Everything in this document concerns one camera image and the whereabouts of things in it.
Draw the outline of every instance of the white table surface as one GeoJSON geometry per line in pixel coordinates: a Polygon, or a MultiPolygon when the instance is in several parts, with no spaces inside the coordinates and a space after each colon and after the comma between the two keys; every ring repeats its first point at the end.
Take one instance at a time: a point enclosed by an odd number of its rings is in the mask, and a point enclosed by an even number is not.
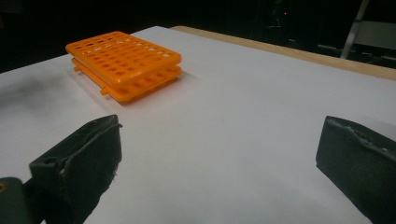
{"type": "Polygon", "coordinates": [[[0,74],[0,176],[117,114],[123,158],[86,223],[370,223],[316,167],[327,115],[396,136],[396,82],[152,27],[179,81],[129,105],[70,55],[0,74]]]}

